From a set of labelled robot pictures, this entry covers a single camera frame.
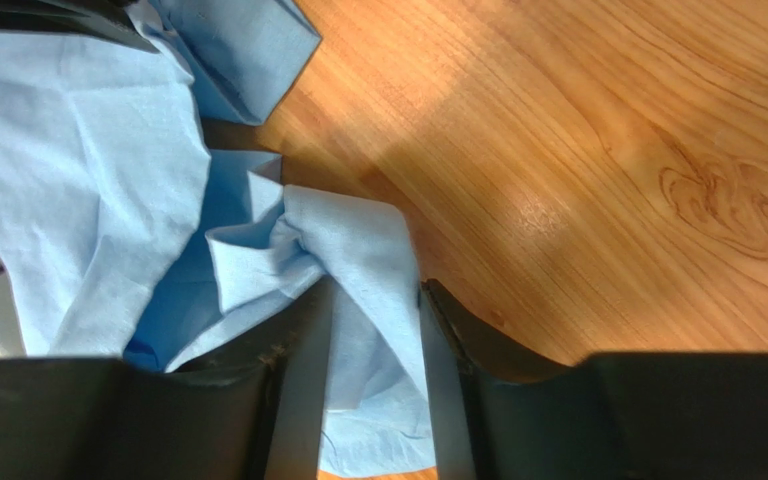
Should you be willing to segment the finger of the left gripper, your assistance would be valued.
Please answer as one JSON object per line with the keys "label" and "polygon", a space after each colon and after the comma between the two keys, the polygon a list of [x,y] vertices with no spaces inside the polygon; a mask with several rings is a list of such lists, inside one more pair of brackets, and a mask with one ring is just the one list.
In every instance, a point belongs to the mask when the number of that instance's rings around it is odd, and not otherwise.
{"label": "finger of the left gripper", "polygon": [[130,1],[0,0],[0,30],[79,34],[154,53],[126,13]]}

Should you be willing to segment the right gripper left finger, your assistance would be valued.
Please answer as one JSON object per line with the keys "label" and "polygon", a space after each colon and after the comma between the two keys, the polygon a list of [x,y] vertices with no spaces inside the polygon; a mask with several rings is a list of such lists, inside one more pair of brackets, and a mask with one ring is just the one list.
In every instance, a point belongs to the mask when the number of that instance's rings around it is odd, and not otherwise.
{"label": "right gripper left finger", "polygon": [[313,479],[335,284],[177,371],[0,359],[0,479]]}

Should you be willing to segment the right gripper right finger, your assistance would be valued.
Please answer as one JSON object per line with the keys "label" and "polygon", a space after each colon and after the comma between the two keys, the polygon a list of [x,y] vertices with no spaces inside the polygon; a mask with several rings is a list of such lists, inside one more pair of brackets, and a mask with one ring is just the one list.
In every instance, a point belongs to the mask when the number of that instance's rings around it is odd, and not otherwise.
{"label": "right gripper right finger", "polygon": [[768,479],[768,353],[552,361],[421,289],[442,479]]}

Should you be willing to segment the light blue long sleeve shirt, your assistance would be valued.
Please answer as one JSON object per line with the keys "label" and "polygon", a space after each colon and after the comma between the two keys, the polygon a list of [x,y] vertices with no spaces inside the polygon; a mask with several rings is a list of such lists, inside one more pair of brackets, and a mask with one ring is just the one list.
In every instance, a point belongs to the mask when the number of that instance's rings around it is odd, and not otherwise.
{"label": "light blue long sleeve shirt", "polygon": [[136,1],[123,13],[149,51],[0,30],[0,259],[24,351],[169,372],[331,277],[320,468],[433,467],[402,213],[285,185],[277,153],[205,143],[203,117],[263,124],[320,34],[292,1]]}

